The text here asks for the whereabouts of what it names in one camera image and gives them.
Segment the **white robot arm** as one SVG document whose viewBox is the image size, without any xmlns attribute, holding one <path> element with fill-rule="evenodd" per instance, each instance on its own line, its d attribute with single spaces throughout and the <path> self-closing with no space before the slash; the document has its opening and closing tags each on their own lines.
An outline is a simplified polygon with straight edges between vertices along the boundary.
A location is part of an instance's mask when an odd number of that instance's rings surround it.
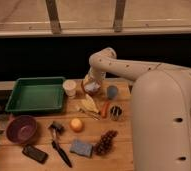
<svg viewBox="0 0 191 171">
<path fill-rule="evenodd" d="M 191 171 L 191 68 L 119 60 L 112 48 L 89 57 L 89 76 L 131 80 L 134 171 Z"/>
</svg>

